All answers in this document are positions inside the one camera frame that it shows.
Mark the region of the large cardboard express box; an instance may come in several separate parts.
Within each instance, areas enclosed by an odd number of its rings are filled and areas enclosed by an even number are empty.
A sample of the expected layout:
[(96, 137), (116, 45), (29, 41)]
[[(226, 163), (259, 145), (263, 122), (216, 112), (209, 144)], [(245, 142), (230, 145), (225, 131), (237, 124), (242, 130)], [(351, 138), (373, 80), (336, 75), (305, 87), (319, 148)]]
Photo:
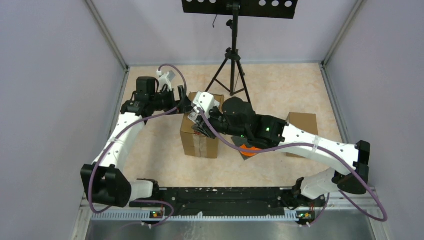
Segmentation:
[(194, 123), (188, 119), (189, 113), (185, 113), (180, 127), (180, 138), (187, 156), (216, 159), (219, 152), (220, 141), (206, 137), (204, 135), (195, 135), (192, 126)]

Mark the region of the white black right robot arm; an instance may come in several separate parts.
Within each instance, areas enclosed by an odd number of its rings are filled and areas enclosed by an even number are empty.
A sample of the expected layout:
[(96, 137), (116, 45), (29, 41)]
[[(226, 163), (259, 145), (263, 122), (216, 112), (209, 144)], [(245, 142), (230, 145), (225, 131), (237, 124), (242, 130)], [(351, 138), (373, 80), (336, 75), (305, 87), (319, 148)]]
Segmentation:
[(247, 142), (247, 153), (282, 152), (328, 166), (296, 181), (292, 194), (299, 206), (327, 193), (363, 195), (368, 191), (371, 145), (366, 141), (350, 144), (325, 139), (283, 119), (257, 114), (251, 103), (238, 97), (218, 104), (213, 95), (199, 92), (192, 107), (197, 114), (194, 129), (209, 138), (239, 137)]

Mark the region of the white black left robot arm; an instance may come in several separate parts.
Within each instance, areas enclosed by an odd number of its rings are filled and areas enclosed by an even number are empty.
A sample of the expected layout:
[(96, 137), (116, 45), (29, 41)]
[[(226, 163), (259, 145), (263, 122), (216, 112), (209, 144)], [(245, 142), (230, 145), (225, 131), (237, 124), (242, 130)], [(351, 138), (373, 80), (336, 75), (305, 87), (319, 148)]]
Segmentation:
[(138, 134), (149, 120), (192, 110), (187, 84), (178, 86), (177, 90), (178, 100), (170, 78), (165, 75), (137, 78), (136, 89), (122, 105), (115, 129), (104, 149), (91, 164), (84, 164), (81, 168), (81, 180), (90, 205), (123, 208), (137, 195), (149, 207), (160, 202), (161, 194), (153, 188), (153, 183), (147, 180), (130, 182), (124, 176), (123, 168)]

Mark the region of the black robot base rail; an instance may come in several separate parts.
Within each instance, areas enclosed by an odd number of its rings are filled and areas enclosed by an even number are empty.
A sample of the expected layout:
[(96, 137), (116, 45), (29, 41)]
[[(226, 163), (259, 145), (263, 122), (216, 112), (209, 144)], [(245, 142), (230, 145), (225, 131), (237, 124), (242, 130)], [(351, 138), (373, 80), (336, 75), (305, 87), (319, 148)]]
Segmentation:
[(323, 207), (321, 195), (309, 199), (286, 187), (160, 187), (144, 202), (131, 201), (131, 208), (174, 210), (175, 217), (282, 217), (289, 211)]

